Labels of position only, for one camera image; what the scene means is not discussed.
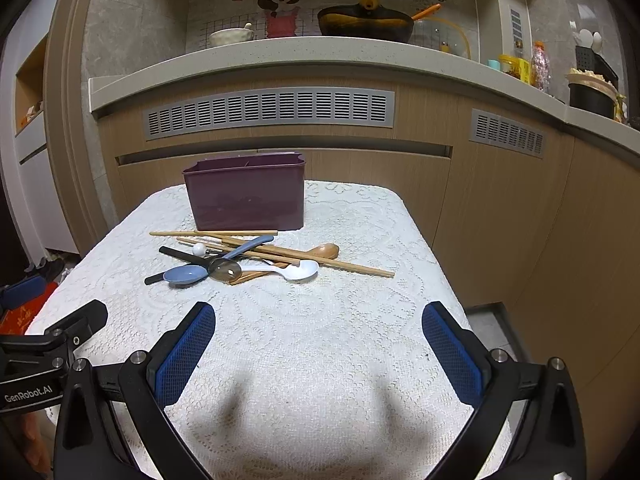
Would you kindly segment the cartoon wall sticker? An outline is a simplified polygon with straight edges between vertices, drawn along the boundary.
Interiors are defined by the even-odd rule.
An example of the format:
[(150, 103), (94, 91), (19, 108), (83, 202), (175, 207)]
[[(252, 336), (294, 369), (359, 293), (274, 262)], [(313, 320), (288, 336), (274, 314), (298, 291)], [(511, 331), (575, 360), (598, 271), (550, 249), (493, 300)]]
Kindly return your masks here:
[(265, 14), (267, 39), (295, 37), (300, 0), (257, 0)]

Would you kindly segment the yellow seasoning box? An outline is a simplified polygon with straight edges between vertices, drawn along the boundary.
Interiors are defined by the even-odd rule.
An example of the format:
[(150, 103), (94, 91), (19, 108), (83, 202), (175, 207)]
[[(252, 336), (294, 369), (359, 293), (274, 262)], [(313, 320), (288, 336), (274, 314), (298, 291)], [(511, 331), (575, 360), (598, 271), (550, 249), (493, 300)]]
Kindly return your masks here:
[(530, 84), (530, 64), (524, 58), (502, 54), (498, 61), (503, 73), (506, 73), (524, 84)]

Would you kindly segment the white ceramic bowl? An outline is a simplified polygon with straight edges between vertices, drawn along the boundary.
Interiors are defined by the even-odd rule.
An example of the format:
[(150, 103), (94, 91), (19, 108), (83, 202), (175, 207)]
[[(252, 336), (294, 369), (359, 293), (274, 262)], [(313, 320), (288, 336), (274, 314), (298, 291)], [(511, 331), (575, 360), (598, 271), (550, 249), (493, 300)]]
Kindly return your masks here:
[(227, 44), (247, 42), (254, 38), (253, 24), (247, 22), (243, 27), (231, 27), (217, 30), (208, 36), (209, 47), (221, 47)]

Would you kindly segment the small white round spoon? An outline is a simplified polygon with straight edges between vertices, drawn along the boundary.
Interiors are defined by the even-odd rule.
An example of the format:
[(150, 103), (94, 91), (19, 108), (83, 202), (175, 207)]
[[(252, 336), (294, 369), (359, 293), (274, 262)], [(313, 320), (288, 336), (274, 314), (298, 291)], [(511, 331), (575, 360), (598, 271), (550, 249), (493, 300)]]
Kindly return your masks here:
[(206, 246), (202, 243), (196, 243), (192, 246), (192, 254), (198, 257), (204, 257), (206, 255)]

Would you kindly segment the orange cap bottle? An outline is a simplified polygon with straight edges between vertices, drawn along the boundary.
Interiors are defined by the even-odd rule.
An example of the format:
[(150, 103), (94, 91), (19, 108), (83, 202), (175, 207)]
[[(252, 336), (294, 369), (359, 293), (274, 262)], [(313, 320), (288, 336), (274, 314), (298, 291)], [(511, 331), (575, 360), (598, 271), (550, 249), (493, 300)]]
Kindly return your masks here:
[(544, 43), (535, 41), (533, 46), (532, 65), (532, 85), (538, 90), (550, 93), (550, 64)]

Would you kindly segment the glass pot lid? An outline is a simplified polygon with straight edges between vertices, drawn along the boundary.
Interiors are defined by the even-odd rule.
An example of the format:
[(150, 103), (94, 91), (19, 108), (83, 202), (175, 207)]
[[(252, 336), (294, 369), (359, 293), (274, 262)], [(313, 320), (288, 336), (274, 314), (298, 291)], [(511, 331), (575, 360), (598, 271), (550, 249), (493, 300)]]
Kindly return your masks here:
[(437, 16), (428, 16), (416, 21), (409, 42), (418, 47), (450, 53), (460, 58), (472, 58), (469, 39), (463, 29)]

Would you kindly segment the purple plastic utensil box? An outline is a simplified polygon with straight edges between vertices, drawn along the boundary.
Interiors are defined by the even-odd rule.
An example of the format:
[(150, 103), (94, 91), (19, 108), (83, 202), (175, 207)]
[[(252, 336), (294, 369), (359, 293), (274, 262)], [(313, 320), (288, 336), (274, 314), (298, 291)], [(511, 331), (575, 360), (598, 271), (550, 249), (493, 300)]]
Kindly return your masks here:
[(304, 225), (305, 159), (299, 152), (204, 159), (182, 175), (201, 231), (292, 231)]

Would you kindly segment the blue plastic spoon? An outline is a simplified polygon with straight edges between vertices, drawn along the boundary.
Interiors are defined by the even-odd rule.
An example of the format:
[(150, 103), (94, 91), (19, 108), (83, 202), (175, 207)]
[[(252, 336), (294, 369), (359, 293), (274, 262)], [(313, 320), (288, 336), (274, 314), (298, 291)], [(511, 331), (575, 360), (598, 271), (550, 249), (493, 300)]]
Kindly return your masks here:
[(214, 278), (217, 281), (230, 283), (242, 275), (242, 269), (235, 260), (236, 257), (245, 254), (259, 245), (272, 242), (273, 235), (262, 235), (242, 243), (232, 249), (227, 255), (213, 258), (204, 264), (187, 264), (165, 271), (162, 278), (171, 286), (188, 286), (203, 281), (206, 278)]

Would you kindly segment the stone kitchen countertop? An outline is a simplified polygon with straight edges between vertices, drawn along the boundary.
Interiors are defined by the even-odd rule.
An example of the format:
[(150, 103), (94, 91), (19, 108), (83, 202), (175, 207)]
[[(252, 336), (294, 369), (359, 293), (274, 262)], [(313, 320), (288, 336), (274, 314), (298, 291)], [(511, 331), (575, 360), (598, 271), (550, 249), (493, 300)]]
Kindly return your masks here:
[(543, 118), (597, 136), (637, 155), (639, 131), (612, 119), (570, 107), (514, 77), (453, 54), (373, 39), (300, 37), (254, 40), (170, 58), (126, 76), (99, 76), (88, 82), (92, 114), (143, 92), (178, 82), (231, 73), (282, 68), (303, 76), (314, 68), (382, 70), (393, 76), (421, 76), (452, 82), (480, 96), (500, 96)]

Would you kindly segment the small grey ventilation grille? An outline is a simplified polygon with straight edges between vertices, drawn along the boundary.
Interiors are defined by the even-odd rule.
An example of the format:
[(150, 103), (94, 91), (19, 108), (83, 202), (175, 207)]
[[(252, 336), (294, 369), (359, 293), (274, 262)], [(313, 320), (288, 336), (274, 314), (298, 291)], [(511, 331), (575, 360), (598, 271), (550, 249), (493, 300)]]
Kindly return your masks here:
[(470, 140), (528, 156), (544, 156), (544, 134), (515, 120), (472, 109)]

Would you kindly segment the white lace tablecloth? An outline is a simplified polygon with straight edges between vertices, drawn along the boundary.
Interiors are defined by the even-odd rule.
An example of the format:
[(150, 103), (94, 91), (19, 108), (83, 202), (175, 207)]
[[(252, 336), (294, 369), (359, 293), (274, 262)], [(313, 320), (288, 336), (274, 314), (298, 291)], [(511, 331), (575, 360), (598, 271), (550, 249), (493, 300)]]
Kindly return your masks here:
[(277, 236), (299, 250), (337, 244), (342, 260), (374, 275), (324, 268), (300, 284), (274, 274), (236, 286), (145, 284), (174, 265), (160, 248), (193, 227), (183, 186), (150, 195), (70, 271), (29, 331), (100, 300), (107, 323), (79, 353), (120, 362), (205, 301), (215, 336), (166, 413), (212, 477), (426, 477), (472, 410), (425, 340), (422, 312), (438, 301), (458, 323), (466, 316), (402, 199), (310, 181), (303, 227)]

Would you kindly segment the translucent brown spoon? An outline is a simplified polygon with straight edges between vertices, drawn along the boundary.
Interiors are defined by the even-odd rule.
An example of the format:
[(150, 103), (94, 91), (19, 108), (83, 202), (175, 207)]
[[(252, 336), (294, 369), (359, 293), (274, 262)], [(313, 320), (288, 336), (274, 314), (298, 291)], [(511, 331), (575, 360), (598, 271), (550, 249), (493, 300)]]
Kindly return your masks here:
[(242, 276), (242, 269), (234, 260), (215, 258), (209, 261), (208, 275), (216, 281), (231, 283)]

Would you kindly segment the white plastic spoon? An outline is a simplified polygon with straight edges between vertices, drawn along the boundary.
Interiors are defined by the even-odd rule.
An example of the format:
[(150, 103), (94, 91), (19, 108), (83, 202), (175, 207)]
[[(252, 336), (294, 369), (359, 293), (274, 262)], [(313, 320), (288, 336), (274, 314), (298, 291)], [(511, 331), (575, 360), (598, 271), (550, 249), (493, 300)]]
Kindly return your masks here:
[(277, 266), (263, 261), (244, 260), (240, 262), (241, 276), (233, 284), (244, 283), (253, 278), (260, 278), (262, 274), (279, 274), (289, 282), (307, 281), (318, 274), (319, 265), (314, 260), (302, 260), (299, 264), (285, 263)]

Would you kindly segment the black round pot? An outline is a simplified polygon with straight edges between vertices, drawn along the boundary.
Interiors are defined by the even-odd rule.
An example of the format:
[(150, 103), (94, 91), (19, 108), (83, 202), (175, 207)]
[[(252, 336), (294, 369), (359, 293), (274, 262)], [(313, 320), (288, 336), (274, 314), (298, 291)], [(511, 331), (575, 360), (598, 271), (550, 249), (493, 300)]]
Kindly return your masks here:
[(570, 88), (570, 106), (606, 118), (615, 117), (617, 90), (602, 76), (571, 72), (566, 75)]

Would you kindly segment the black handled small spoon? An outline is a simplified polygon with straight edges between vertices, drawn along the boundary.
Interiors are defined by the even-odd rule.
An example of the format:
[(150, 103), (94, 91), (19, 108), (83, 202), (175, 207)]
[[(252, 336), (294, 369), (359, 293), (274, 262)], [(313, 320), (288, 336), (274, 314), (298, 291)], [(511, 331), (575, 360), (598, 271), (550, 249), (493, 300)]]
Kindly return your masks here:
[(166, 282), (171, 286), (181, 287), (193, 285), (209, 277), (207, 268), (209, 261), (213, 259), (190, 255), (167, 246), (160, 246), (160, 253), (185, 262), (186, 265), (148, 276), (143, 281), (145, 285)]

